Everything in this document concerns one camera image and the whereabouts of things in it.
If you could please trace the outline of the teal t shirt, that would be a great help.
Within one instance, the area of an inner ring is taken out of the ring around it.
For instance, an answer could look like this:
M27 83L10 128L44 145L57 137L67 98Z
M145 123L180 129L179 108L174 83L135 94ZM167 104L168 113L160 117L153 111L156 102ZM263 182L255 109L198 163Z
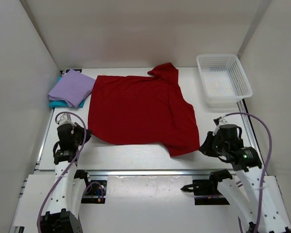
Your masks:
M59 77L56 85L48 93L51 108L82 108L88 94L86 78L65 75Z

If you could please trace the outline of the lavender t shirt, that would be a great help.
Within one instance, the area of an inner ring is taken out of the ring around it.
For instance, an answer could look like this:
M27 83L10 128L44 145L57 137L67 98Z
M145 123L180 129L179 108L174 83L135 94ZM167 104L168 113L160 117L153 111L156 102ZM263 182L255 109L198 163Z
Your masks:
M69 70L48 93L50 101L62 100L77 108L91 94L96 80L75 70Z

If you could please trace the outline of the red t shirt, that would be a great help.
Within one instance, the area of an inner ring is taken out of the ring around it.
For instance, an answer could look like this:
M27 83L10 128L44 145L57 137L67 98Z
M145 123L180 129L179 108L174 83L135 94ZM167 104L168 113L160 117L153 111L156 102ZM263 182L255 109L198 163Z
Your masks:
M99 75L88 129L109 144L162 144L172 157L200 148L194 108L184 99L171 63L156 66L147 76Z

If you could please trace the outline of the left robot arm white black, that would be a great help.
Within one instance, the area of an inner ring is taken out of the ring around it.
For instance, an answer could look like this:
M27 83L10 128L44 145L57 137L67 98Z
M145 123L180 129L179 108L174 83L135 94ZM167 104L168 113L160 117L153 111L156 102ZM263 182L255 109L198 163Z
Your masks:
M78 169L78 156L91 133L77 123L62 123L57 134L54 185L39 211L37 228L39 233L81 233L81 200L91 191L92 182L86 170Z

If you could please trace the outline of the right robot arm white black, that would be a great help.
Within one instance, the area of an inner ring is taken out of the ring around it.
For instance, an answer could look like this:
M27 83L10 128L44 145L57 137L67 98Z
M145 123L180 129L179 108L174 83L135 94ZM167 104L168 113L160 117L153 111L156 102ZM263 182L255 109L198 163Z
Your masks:
M207 133L200 152L231 164L245 190L241 192L231 173L222 169L210 174L210 192L223 195L248 233L291 233L271 197L257 151L244 146L241 135L241 127L235 124L217 126Z

